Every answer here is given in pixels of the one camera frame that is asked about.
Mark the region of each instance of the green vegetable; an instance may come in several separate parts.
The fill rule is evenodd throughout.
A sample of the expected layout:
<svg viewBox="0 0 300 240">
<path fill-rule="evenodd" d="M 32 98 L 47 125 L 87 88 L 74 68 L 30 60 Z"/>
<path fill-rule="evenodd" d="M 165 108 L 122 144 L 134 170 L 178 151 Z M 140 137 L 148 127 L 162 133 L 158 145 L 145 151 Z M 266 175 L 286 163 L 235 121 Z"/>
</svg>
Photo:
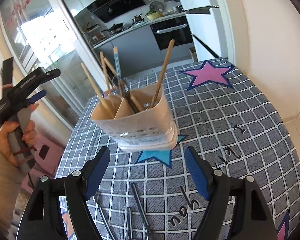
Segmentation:
<svg viewBox="0 0 300 240">
<path fill-rule="evenodd" d="M 149 14 L 156 13 L 156 12 L 158 12 L 158 11 L 155 11 L 155 10 L 150 10 L 150 11 L 148 11 L 148 12 L 145 14 L 145 16 L 147 16 L 147 15 L 149 15 Z"/>
</svg>

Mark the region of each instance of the glass sliding door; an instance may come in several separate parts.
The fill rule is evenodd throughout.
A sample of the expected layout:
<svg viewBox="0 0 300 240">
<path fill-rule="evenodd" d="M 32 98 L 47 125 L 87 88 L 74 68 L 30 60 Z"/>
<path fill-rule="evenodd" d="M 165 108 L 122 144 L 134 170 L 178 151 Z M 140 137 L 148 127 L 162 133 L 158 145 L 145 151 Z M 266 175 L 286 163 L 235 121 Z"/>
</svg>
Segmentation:
<svg viewBox="0 0 300 240">
<path fill-rule="evenodd" d="M 99 68 L 98 63 L 82 53 L 85 49 L 64 13 L 50 0 L 5 0 L 0 14 L 2 31 L 24 75 L 38 67 L 61 70 L 59 78 L 40 89 L 47 91 L 47 104 L 74 127 L 87 101 L 95 95 L 81 64 L 91 71 Z M 104 90 L 102 82 L 98 85 Z"/>
</svg>

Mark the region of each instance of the oven handle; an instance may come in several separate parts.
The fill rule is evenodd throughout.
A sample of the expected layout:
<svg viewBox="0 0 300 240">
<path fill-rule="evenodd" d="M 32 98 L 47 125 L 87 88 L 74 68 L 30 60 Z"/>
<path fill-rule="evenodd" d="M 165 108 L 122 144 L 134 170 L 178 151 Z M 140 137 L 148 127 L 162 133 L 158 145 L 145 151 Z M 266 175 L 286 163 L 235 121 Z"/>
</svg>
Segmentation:
<svg viewBox="0 0 300 240">
<path fill-rule="evenodd" d="M 157 30 L 157 34 L 163 34 L 163 33 L 168 33 L 168 32 L 172 32 L 172 31 L 175 31 L 175 30 L 181 30 L 181 29 L 186 28 L 186 27 L 188 27 L 187 23 L 185 23 L 183 25 L 163 29 L 163 30 Z"/>
</svg>

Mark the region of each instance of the tablecloth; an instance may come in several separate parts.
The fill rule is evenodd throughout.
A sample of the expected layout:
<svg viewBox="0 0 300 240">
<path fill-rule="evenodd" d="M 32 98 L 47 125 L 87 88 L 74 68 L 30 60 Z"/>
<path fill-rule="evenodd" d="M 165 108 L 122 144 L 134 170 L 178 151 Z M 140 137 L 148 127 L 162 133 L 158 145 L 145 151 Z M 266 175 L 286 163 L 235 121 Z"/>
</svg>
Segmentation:
<svg viewBox="0 0 300 240">
<path fill-rule="evenodd" d="M 227 59 L 209 61 L 227 67 Z M 110 149 L 110 163 L 100 184 L 98 202 L 116 239 L 127 239 L 126 208 L 132 207 L 134 234 L 144 239 L 142 225 L 130 183 L 135 182 L 151 228 L 162 239 L 191 239 L 206 210 L 207 202 L 197 193 L 186 168 L 184 150 L 193 146 L 203 159 L 228 176 L 252 175 L 258 182 L 276 228 L 289 210 L 291 231 L 300 221 L 300 161 L 285 125 L 265 95 L 236 67 L 225 75 L 233 88 L 206 83 L 187 91 L 192 77 L 180 71 L 199 69 L 201 62 L 167 69 L 164 93 L 179 129 L 180 143 L 171 151 L 171 168 L 156 159 L 136 163 L 140 152 L 125 153 L 91 120 L 99 99 L 91 98 L 80 116 L 61 159 L 57 177 L 82 168 L 101 146 Z M 128 80 L 130 89 L 156 83 L 159 73 Z M 187 200 L 199 203 L 187 205 Z M 61 197 L 61 210 L 67 210 Z M 179 213 L 187 207 L 185 217 Z M 220 239 L 225 239 L 233 214 L 234 197 L 229 198 Z M 100 234 L 107 232 L 96 204 L 88 208 Z"/>
</svg>

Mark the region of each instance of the countertop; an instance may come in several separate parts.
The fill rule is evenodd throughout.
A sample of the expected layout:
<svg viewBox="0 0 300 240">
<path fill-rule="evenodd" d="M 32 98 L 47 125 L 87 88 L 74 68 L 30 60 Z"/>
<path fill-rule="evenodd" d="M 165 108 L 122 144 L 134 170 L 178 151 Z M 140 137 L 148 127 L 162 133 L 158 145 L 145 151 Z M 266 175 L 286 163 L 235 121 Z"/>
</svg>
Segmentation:
<svg viewBox="0 0 300 240">
<path fill-rule="evenodd" d="M 185 12 L 181 12 L 181 13 L 171 14 L 171 15 L 163 16 L 163 17 L 155 19 L 155 20 L 144 22 L 143 24 L 139 24 L 136 27 L 131 27 L 128 30 L 120 32 L 117 35 L 114 35 L 114 36 L 112 36 L 112 37 L 110 37 L 110 38 L 108 38 L 108 39 L 106 39 L 106 40 L 98 43 L 97 45 L 93 46 L 92 48 L 93 49 L 97 49 L 97 48 L 101 47 L 102 45 L 106 44 L 107 42 L 110 42 L 110 41 L 112 41 L 115 38 L 118 38 L 118 37 L 120 37 L 122 35 L 125 35 L 125 34 L 127 34 L 129 32 L 132 32 L 132 31 L 134 31 L 136 29 L 139 29 L 141 27 L 148 26 L 148 25 L 151 25 L 151 24 L 154 24 L 154 23 L 158 23 L 158 22 L 163 22 L 163 21 L 166 21 L 166 20 L 169 20 L 169 19 L 181 17 L 181 16 L 184 16 L 184 15 L 186 15 L 186 13 Z"/>
</svg>

